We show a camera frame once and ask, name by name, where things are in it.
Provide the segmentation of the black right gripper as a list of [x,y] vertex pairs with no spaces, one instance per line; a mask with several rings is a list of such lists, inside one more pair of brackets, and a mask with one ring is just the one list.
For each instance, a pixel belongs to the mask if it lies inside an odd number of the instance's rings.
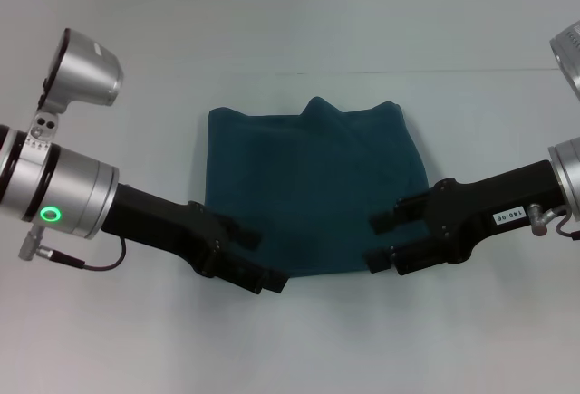
[[398,199],[391,210],[369,218],[375,234],[423,219],[430,238],[370,250],[364,261],[372,274],[395,269],[399,275],[444,263],[460,264],[470,258],[479,242],[529,224],[525,212],[515,219],[496,215],[532,204],[551,208],[564,203],[547,160],[473,183],[447,178],[429,192]]

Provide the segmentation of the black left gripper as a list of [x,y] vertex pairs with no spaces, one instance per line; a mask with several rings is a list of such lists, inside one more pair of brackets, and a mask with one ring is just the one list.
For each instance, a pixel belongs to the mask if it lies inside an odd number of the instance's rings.
[[176,204],[121,184],[101,231],[174,254],[196,273],[254,294],[263,290],[281,293],[289,279],[285,273],[225,253],[228,239],[256,251],[262,235],[229,216],[220,216],[218,222],[196,202]]

